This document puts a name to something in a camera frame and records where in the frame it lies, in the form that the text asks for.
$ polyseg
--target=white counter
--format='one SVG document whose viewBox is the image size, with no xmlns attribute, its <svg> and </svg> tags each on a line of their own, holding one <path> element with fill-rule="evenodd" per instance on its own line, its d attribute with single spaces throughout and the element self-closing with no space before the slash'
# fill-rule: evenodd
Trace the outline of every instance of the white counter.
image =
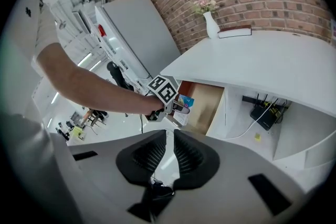
<svg viewBox="0 0 336 224">
<path fill-rule="evenodd" d="M 175 79 L 239 86 L 336 117 L 336 49 L 284 31 L 203 39 L 162 72 Z"/>
</svg>

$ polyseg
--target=hand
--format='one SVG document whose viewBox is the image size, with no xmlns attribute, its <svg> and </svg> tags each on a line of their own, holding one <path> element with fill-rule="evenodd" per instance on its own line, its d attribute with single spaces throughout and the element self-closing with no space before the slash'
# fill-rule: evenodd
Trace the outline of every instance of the hand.
<svg viewBox="0 0 336 224">
<path fill-rule="evenodd" d="M 145 102 L 146 102 L 146 109 L 148 111 L 145 113 L 145 115 L 149 116 L 153 111 L 157 111 L 164 108 L 164 104 L 161 102 L 161 100 L 154 96 L 145 96 Z"/>
</svg>

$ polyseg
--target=ceiling light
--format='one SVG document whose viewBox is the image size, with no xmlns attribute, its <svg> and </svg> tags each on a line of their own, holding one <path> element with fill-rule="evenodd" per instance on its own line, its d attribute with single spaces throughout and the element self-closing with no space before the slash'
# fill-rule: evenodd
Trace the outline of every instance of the ceiling light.
<svg viewBox="0 0 336 224">
<path fill-rule="evenodd" d="M 98 61 L 93 67 L 90 68 L 89 71 L 91 71 L 93 68 L 95 68 L 97 65 L 99 65 L 101 63 L 101 61 Z"/>
<path fill-rule="evenodd" d="M 92 56 L 92 53 L 89 53 L 88 55 L 86 55 L 85 57 L 84 57 L 84 59 L 83 60 L 81 60 L 80 62 L 79 62 L 79 64 L 78 64 L 78 66 L 80 66 L 82 63 L 84 63 L 88 58 L 90 58 Z"/>
<path fill-rule="evenodd" d="M 49 120 L 49 123 L 48 123 L 47 128 L 49 128 L 49 126 L 50 126 L 52 120 L 53 120 L 52 118 Z"/>
<path fill-rule="evenodd" d="M 52 102 L 51 102 L 52 104 L 53 104 L 53 103 L 56 101 L 56 98 L 58 97 L 58 94 L 59 94 L 59 93 L 58 93 L 58 92 L 56 92 L 56 94 L 55 94 L 54 98 L 52 99 Z"/>
</svg>

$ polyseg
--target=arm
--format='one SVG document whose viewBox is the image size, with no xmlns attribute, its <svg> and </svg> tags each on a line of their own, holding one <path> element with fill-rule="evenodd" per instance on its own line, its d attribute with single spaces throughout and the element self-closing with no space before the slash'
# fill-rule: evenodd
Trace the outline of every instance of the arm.
<svg viewBox="0 0 336 224">
<path fill-rule="evenodd" d="M 61 95 L 83 106 L 145 115 L 163 108 L 163 103 L 158 98 L 145 97 L 123 89 L 78 67 L 59 43 L 44 48 L 38 55 L 37 62 Z"/>
</svg>

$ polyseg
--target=small yellow object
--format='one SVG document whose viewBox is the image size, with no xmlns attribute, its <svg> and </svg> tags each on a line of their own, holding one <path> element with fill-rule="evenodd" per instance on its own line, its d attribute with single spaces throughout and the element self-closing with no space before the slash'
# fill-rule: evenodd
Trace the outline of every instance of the small yellow object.
<svg viewBox="0 0 336 224">
<path fill-rule="evenodd" d="M 261 141 L 261 135 L 256 133 L 256 135 L 254 136 L 255 140 L 260 142 Z"/>
<path fill-rule="evenodd" d="M 83 129 L 82 128 L 79 128 L 77 126 L 75 126 L 72 130 L 72 133 L 75 134 L 76 136 L 80 136 L 83 132 Z"/>
</svg>

